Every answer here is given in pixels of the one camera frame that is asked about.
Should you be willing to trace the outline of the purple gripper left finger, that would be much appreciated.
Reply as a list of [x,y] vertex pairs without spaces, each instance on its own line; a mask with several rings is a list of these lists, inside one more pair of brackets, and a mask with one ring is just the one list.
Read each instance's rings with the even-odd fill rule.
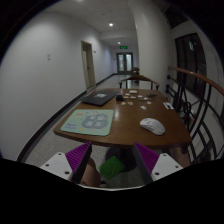
[[92,144],[90,142],[82,144],[67,153],[57,152],[41,166],[41,169],[79,184],[91,152]]

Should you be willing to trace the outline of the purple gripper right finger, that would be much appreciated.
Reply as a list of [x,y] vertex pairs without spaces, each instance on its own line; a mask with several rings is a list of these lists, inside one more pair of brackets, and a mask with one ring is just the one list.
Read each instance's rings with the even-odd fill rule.
[[139,143],[133,145],[133,154],[145,185],[182,169],[167,153],[158,154]]

